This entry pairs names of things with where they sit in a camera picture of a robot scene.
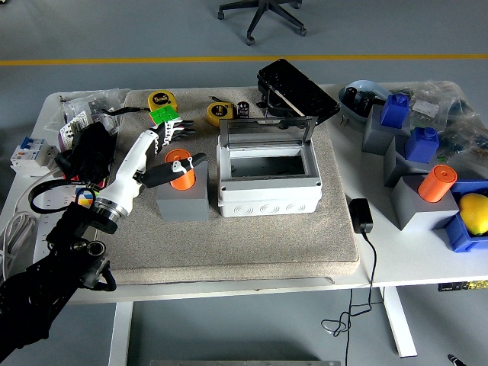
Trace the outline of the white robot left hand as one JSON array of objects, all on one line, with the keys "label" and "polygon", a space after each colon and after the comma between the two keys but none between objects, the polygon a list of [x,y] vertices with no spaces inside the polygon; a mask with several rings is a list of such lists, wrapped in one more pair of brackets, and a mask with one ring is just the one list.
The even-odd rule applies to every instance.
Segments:
[{"label": "white robot left hand", "polygon": [[205,161],[207,156],[201,152],[150,169],[146,167],[146,152],[151,148],[157,152],[159,147],[169,145],[173,133],[184,129],[183,120],[178,117],[142,132],[126,154],[114,181],[95,199],[95,208],[126,216],[133,209],[133,199],[139,195],[141,186],[153,188],[174,181]]}]

